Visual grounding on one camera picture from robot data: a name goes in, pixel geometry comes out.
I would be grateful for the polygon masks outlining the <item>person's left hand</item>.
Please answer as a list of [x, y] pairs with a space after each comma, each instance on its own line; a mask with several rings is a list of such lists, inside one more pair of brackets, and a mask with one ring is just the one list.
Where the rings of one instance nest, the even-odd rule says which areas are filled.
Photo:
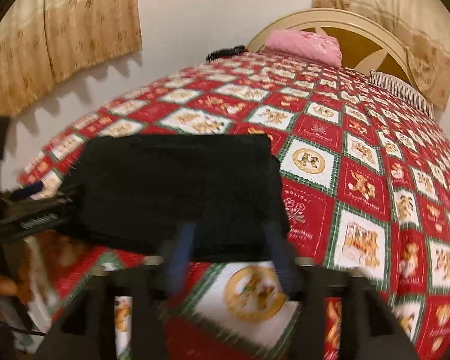
[[0, 296], [17, 297], [23, 304], [32, 301], [34, 295], [31, 288], [30, 268], [21, 267], [16, 280], [0, 275]]

